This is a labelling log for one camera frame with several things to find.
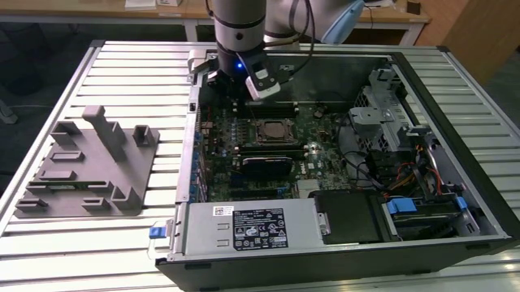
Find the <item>warning label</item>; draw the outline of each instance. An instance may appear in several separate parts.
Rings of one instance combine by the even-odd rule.
[[[232,231],[238,251],[288,247],[282,208],[232,211]]]

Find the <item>sticker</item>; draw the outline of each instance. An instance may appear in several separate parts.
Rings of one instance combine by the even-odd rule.
[[[163,16],[163,17],[180,17],[181,14],[180,13],[159,13],[159,16]]]
[[[231,216],[232,210],[235,210],[234,206],[215,206],[215,207],[212,207],[212,215],[214,216]]]
[[[236,251],[288,247],[287,229],[282,208],[240,211],[231,210],[231,212],[232,247]]]

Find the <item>metal bracket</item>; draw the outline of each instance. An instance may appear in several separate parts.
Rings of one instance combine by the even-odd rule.
[[[378,108],[351,108],[349,115],[357,125],[379,125],[394,120],[390,111]]]
[[[191,50],[187,55],[187,69],[190,70],[190,74],[196,74],[210,69],[212,62],[214,58],[207,60],[206,50]]]

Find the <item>aluminum extrusion table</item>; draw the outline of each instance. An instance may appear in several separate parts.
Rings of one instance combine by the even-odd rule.
[[[212,43],[112,42],[88,49],[34,144],[0,200],[0,291],[177,291],[153,267],[148,228],[175,213],[190,83],[187,54]],[[449,53],[434,47],[401,51],[469,149],[520,215],[520,132]],[[316,46],[377,52],[386,46]],[[12,214],[24,186],[48,152],[57,120],[80,119],[85,105],[104,105],[123,128],[160,131],[145,209],[136,217],[18,219]],[[156,241],[152,252],[168,242]],[[437,273],[306,283],[242,291],[518,291],[520,249],[476,257]]]

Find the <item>orange wire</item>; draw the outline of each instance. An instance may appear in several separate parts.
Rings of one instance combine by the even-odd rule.
[[[406,162],[406,163],[402,163],[402,164],[401,164],[401,166],[399,166],[398,169],[397,169],[397,179],[395,179],[395,180],[398,180],[398,178],[401,177],[401,169],[402,169],[402,167],[403,167],[405,165],[410,165],[410,164],[415,164],[415,163],[413,163],[413,162]]]

